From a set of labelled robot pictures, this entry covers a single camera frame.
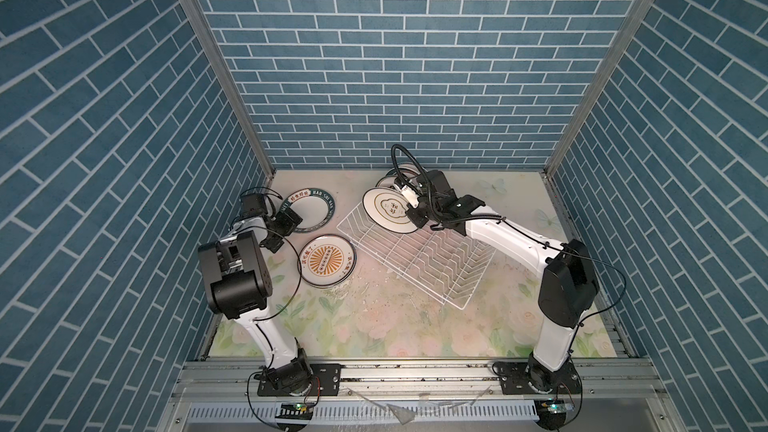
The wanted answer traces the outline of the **small orange sunburst plate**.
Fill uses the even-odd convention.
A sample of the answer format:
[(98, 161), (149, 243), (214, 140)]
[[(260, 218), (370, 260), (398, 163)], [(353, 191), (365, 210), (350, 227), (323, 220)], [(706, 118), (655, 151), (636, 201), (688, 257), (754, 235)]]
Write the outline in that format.
[(303, 279), (312, 287), (325, 289), (349, 278), (357, 264), (357, 251), (348, 239), (326, 234), (310, 240), (299, 260)]

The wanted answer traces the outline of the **large red-lettered plate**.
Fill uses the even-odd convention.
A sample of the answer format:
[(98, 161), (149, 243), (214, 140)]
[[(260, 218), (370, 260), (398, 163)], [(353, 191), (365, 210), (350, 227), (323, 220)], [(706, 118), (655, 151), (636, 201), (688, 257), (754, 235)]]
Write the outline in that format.
[(407, 182), (407, 176), (403, 175), (402, 177), (398, 175), (389, 175), (381, 178), (376, 186), (379, 188), (389, 188), (393, 190), (400, 190), (405, 183)]
[(418, 167), (412, 163), (399, 164), (388, 172), (388, 176), (399, 177), (400, 175), (403, 175), (407, 179), (418, 177), (420, 174), (421, 172)]

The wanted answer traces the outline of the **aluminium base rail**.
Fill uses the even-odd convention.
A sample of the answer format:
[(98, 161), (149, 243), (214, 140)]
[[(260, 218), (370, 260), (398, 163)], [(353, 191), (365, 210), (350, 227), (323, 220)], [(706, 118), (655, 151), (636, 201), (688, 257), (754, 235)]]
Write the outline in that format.
[[(573, 405), (558, 431), (680, 431), (684, 424), (652, 363), (577, 359), (542, 394), (521, 359), (315, 359), (342, 365), (339, 393), (262, 396), (251, 359), (189, 362), (163, 431), (543, 431), (534, 402)], [(310, 421), (277, 421), (282, 403), (314, 405)]]

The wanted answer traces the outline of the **back large red-lettered plate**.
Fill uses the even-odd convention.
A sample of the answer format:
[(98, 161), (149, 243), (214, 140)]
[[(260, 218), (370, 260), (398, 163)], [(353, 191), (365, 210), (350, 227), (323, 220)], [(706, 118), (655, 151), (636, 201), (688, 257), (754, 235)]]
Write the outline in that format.
[(420, 174), (421, 172), (418, 167), (412, 163), (399, 164), (388, 172), (388, 176), (399, 177), (400, 175), (403, 175), (407, 179), (418, 177)]

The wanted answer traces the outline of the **circuit board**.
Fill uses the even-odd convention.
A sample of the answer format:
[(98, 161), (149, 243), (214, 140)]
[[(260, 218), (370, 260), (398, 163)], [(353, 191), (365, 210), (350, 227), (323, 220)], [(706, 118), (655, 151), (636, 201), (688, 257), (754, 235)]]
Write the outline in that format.
[(573, 405), (563, 400), (543, 400), (534, 402), (538, 420), (536, 425), (546, 431), (558, 431), (567, 422), (567, 414)]
[(314, 409), (314, 405), (282, 403), (276, 410), (275, 419), (283, 422), (288, 420), (310, 421), (313, 418)]

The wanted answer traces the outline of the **white wire dish rack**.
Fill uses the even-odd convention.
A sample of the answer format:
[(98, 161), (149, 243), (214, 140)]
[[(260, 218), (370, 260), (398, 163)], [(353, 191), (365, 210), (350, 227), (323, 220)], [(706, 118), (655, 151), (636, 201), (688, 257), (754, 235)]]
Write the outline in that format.
[(362, 205), (353, 208), (337, 230), (400, 278), (440, 304), (459, 310), (472, 298), (495, 254), (491, 246), (453, 230), (387, 231), (370, 219)]

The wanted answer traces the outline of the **left circuit board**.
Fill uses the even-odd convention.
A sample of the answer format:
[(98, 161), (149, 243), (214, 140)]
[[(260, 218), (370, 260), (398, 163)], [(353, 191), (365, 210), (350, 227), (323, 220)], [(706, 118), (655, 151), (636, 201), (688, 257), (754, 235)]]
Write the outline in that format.
[(282, 403), (276, 410), (275, 419), (283, 422), (288, 420), (310, 421), (313, 418), (314, 409), (314, 405)]

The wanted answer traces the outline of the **large cloud-motif plate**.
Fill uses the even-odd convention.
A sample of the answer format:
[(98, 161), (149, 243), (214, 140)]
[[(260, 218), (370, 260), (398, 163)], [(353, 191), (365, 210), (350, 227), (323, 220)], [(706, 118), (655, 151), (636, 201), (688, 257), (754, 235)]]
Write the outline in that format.
[(407, 216), (408, 201), (389, 188), (376, 187), (365, 192), (363, 209), (378, 226), (396, 234), (410, 234), (418, 230)]

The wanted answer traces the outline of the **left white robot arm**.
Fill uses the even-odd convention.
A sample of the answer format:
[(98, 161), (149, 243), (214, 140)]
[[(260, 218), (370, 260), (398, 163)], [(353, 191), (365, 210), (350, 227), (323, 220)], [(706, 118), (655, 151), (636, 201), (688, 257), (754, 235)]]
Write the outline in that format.
[(300, 223), (293, 213), (270, 214), (264, 206), (245, 205), (227, 235), (197, 249), (209, 309), (248, 334), (268, 371), (297, 364), (301, 350), (270, 306), (273, 283), (263, 252), (279, 251)]

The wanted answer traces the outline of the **right circuit board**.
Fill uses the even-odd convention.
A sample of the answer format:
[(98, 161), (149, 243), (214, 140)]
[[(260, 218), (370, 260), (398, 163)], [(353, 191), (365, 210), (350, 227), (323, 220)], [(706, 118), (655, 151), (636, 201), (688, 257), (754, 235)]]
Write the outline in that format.
[(567, 414), (573, 405), (563, 400), (543, 400), (534, 402), (538, 420), (536, 425), (546, 431), (558, 431), (567, 422)]

